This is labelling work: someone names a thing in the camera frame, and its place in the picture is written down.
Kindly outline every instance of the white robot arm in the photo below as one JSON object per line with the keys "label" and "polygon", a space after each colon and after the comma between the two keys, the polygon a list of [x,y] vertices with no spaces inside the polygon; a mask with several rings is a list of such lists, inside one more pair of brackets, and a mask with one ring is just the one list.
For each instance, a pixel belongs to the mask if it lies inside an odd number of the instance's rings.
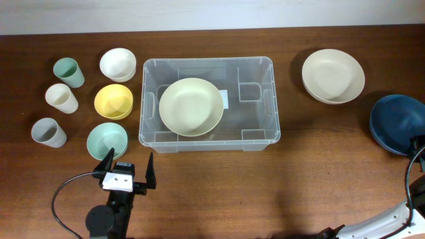
{"label": "white robot arm", "polygon": [[[403,202],[364,222],[344,226],[336,237],[339,239],[379,239],[401,228],[408,217],[409,209],[406,202]],[[425,233],[425,218],[414,209],[410,226],[391,236],[390,239],[406,238],[422,233]]]}

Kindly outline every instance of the mint green bowl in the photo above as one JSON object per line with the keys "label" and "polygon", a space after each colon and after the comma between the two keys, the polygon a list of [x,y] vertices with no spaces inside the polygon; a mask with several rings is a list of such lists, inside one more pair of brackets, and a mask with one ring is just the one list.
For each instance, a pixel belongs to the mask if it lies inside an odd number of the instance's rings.
{"label": "mint green bowl", "polygon": [[87,139],[87,150],[97,160],[102,160],[111,148],[115,149],[114,160],[118,159],[126,152],[127,145],[127,132],[117,123],[96,126]]}

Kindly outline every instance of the wooden table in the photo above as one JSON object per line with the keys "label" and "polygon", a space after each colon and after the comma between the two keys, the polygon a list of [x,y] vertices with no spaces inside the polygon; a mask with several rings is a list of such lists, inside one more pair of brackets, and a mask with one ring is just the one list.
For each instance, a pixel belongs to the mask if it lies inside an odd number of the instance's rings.
{"label": "wooden table", "polygon": [[[269,56],[274,63],[282,137],[264,151],[155,153],[157,190],[137,197],[128,228],[134,238],[265,238],[317,233],[353,224],[404,200],[407,159],[371,138],[373,104],[391,94],[425,102],[425,26],[314,27],[237,31],[101,33],[0,37],[0,234],[2,238],[72,238],[52,217],[50,200],[66,179],[91,171],[97,160],[86,139],[109,121],[94,110],[96,92],[111,80],[99,69],[109,49],[136,55],[136,75],[124,83],[133,112],[118,123],[129,134],[122,161],[144,181],[150,148],[138,141],[142,64],[149,58]],[[363,93],[340,106],[307,94],[306,57],[321,48],[354,56],[366,75]],[[85,84],[72,89],[80,106],[66,115],[44,100],[60,80],[59,58],[77,60]],[[31,127],[54,118],[68,135],[60,149],[35,143]],[[419,177],[415,165],[412,180]],[[108,193],[93,178],[65,187],[56,202],[61,219],[84,238],[87,212]]]}

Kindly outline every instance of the white wall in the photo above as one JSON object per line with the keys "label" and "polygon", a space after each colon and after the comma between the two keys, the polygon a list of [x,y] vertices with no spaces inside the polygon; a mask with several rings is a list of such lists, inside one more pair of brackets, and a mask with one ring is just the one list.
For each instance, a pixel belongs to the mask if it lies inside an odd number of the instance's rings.
{"label": "white wall", "polygon": [[0,0],[0,35],[425,23],[425,0]]}

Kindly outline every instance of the dark blue bowl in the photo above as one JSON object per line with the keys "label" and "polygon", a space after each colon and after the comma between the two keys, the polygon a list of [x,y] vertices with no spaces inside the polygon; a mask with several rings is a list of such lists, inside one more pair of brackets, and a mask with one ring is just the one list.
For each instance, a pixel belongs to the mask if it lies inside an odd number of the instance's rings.
{"label": "dark blue bowl", "polygon": [[369,127],[384,149],[409,155],[410,139],[425,135],[425,105],[409,96],[385,96],[373,106]]}

